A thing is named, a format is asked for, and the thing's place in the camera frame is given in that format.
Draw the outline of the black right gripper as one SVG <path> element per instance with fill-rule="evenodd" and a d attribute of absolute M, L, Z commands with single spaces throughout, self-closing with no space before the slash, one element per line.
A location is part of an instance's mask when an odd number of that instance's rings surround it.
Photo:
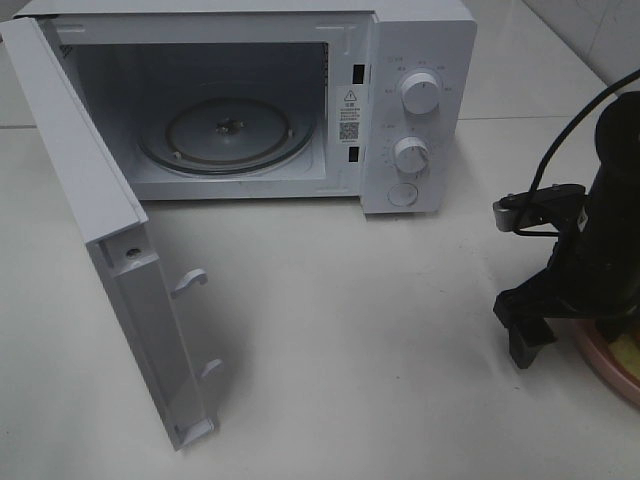
<path fill-rule="evenodd" d="M 508 331 L 509 354 L 527 369 L 556 342 L 549 319 L 596 320 L 617 331 L 639 316 L 639 205 L 585 199 L 557 237 L 540 272 L 502 291 L 494 313 Z"/>

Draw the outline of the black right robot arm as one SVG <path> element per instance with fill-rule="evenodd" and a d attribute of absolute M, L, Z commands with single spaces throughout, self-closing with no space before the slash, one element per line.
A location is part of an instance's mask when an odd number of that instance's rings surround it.
<path fill-rule="evenodd" d="M 521 369 L 554 342 L 550 319 L 593 320 L 612 340 L 639 317 L 638 93 L 604 109 L 594 140 L 600 166 L 590 188 L 560 184 L 493 205 L 499 230 L 536 233 L 550 224 L 557 238 L 546 267 L 494 304 Z"/>

